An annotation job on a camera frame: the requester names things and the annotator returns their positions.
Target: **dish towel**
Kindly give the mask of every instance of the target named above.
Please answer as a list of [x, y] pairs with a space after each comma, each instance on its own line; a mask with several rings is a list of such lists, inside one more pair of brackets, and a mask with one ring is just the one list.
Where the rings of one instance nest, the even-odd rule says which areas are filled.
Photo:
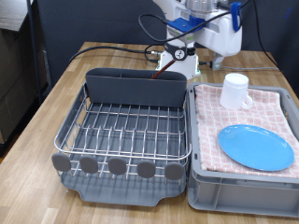
[[[196, 93], [196, 122], [199, 134], [200, 162], [204, 171], [246, 175], [299, 177], [299, 143], [280, 108], [279, 94], [248, 90], [253, 100], [250, 109], [226, 109], [220, 105], [222, 88], [199, 85]], [[230, 125], [249, 124], [265, 128], [284, 138], [294, 152], [293, 164], [275, 172], [257, 171], [232, 160], [218, 144], [219, 132]]]

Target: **white plastic cup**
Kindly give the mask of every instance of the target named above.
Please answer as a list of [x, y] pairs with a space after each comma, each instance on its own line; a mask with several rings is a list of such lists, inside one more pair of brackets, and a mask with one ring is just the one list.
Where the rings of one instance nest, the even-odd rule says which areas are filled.
[[227, 109], [249, 109], [252, 107], [252, 98], [247, 89], [249, 79], [238, 73], [230, 73], [225, 76], [222, 93], [221, 105]]

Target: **metal wire grid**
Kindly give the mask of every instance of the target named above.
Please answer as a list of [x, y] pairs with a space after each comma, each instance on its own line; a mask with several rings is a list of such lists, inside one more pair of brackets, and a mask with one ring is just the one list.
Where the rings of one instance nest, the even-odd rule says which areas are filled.
[[109, 157], [126, 159], [126, 179], [137, 175], [136, 166], [141, 160], [155, 163], [155, 177], [164, 176], [164, 167], [169, 162], [186, 164], [191, 149], [186, 147], [186, 117], [182, 108], [88, 105], [87, 97], [81, 107], [84, 109], [75, 117], [72, 134], [68, 132], [66, 150], [58, 147], [70, 154], [72, 175], [81, 171], [78, 161], [82, 155], [97, 159], [98, 177], [110, 174]]

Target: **gray plastic bin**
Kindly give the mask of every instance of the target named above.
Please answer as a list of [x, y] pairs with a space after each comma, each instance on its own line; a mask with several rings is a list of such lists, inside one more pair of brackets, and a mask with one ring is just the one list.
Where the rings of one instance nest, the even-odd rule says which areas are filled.
[[[188, 89], [189, 127], [192, 133], [189, 135], [192, 142], [192, 168], [188, 186], [190, 206], [198, 210], [298, 217], [298, 178], [238, 175], [201, 170], [194, 87], [202, 84], [222, 86], [221, 84], [191, 83]], [[280, 94], [282, 110], [288, 114], [288, 122], [298, 139], [299, 113], [289, 93], [278, 87], [249, 87], [261, 91], [275, 91]]]

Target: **blue plastic plate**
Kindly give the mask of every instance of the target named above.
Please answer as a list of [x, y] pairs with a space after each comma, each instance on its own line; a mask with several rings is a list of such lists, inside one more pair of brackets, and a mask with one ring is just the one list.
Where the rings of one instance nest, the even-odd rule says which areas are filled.
[[261, 171], [278, 171], [293, 163], [291, 146], [279, 135], [251, 125], [232, 125], [219, 133], [222, 150], [234, 161]]

